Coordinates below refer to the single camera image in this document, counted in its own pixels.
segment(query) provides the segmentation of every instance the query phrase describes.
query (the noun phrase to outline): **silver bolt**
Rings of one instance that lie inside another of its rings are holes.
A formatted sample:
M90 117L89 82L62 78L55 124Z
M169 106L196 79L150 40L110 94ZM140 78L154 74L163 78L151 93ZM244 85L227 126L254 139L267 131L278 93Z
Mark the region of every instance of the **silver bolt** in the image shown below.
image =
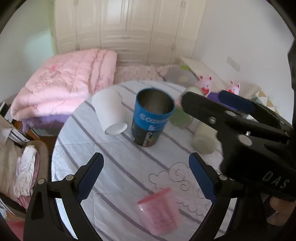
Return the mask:
M71 181L73 178L74 178L73 175L68 175L68 176L66 176L66 180L67 180L67 181Z
M234 114L232 111L229 111L229 110L226 110L225 113L229 114L229 115L231 115L233 117L237 116L236 114Z
M211 116L211 117L209 118L209 123L210 123L210 124L215 125L216 122L217 122L217 119L216 119L215 117Z
M245 146L251 146L252 145L251 139L249 137L245 136L245 135L239 135L238 139Z
M41 185L41 184L43 184L43 183L44 183L44 179L43 179L43 178L41 178L41 179L38 180L38 184L39 184L39 185Z
M223 175L223 174L220 175L219 178L220 178L220 180L222 180L222 181L227 180L227 176L225 176L225 175Z

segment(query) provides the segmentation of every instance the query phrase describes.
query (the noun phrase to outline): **pink plastic cup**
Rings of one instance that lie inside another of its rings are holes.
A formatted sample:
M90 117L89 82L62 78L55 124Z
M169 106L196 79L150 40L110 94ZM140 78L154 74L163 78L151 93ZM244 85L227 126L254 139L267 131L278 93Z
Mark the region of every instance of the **pink plastic cup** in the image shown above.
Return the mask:
M181 220L171 188L140 200L137 209L147 229L156 236L176 230Z

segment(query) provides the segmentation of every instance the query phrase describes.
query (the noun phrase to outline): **cream wardrobe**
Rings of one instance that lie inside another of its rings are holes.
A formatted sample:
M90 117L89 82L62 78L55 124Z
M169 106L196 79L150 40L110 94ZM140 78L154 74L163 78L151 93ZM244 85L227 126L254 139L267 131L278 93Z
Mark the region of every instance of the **cream wardrobe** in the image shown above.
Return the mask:
M175 63L190 58L206 0L55 0L60 54L101 48L117 65Z

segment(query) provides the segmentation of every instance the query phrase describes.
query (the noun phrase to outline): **pink quilt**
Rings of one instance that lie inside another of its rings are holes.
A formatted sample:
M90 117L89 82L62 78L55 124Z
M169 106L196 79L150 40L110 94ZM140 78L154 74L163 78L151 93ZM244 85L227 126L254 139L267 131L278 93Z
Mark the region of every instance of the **pink quilt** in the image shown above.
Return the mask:
M11 116L20 121L72 114L90 95L113 84L116 60L116 52L100 49L50 58L20 90Z

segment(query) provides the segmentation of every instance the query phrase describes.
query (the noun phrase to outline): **electrical outlet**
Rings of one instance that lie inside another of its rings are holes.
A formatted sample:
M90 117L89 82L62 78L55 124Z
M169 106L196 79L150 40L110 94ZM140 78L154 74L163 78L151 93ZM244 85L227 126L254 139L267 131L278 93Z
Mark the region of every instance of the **electrical outlet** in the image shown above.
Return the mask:
M238 62L234 61L231 57L227 57L226 59L226 63L228 63L232 68L234 68L237 72L240 71L240 65L238 64Z

